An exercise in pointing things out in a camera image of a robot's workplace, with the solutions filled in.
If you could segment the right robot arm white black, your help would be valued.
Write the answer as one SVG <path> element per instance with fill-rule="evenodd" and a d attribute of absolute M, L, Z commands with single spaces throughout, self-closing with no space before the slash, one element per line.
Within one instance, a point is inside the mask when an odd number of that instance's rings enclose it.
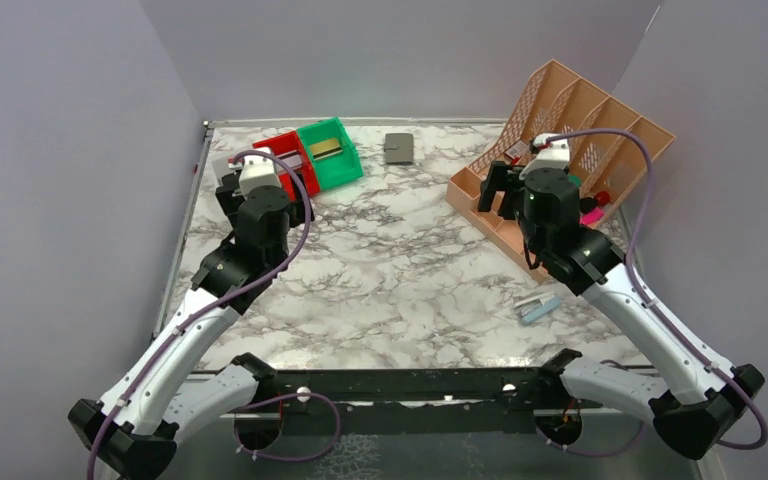
<path fill-rule="evenodd" d="M 654 380 L 603 366 L 580 353 L 556 355 L 547 369 L 571 397 L 598 402 L 652 426 L 685 458 L 699 460 L 765 384 L 752 364 L 735 365 L 691 332 L 625 262 L 605 234 L 581 224 L 578 187 L 558 168 L 527 170 L 494 161 L 480 184 L 477 209 L 499 206 L 517 223 L 531 269 L 545 269 L 620 328 L 651 362 Z"/>

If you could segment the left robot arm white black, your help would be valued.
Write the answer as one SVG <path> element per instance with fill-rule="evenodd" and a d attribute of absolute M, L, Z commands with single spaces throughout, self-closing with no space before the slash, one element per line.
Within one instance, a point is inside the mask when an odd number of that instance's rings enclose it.
<path fill-rule="evenodd" d="M 181 386 L 207 349 L 300 253 L 314 219 L 300 188 L 279 185 L 216 196 L 231 232 L 201 261 L 178 310 L 134 366 L 98 400 L 80 399 L 68 420 L 89 451 L 86 476 L 99 462 L 124 479 L 157 479 L 179 447 L 223 412 L 251 401 L 261 379 L 231 366 L 189 393 Z"/>

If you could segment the red plastic bin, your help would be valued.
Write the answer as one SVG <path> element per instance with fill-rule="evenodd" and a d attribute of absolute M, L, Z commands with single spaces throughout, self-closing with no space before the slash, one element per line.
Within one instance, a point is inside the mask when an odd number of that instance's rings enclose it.
<path fill-rule="evenodd" d="M 291 167 L 304 184 L 310 197 L 321 192 L 313 163 L 295 130 L 255 142 L 253 147 L 273 153 Z"/>

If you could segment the white plastic bin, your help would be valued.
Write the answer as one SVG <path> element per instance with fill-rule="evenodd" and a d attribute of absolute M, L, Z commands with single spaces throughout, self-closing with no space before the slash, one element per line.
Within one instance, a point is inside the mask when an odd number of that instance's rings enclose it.
<path fill-rule="evenodd" d="M 216 186 L 218 189 L 237 190 L 239 188 L 239 175 L 243 169 L 240 162 L 233 157 L 215 157 L 211 160 Z"/>

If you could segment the grey card holder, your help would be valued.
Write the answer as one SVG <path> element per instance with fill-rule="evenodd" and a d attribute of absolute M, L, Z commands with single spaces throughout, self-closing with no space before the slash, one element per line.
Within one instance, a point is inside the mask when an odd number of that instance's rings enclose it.
<path fill-rule="evenodd" d="M 383 144 L 384 160 L 387 165 L 410 165 L 414 163 L 414 136 L 411 133 L 387 133 Z"/>

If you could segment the green plastic bin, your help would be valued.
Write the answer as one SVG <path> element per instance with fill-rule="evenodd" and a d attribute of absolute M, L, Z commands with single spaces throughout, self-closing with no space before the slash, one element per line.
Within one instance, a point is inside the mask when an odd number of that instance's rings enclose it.
<path fill-rule="evenodd" d="M 342 187 L 363 176 L 357 149 L 339 118 L 299 127 L 296 133 L 322 191 Z"/>

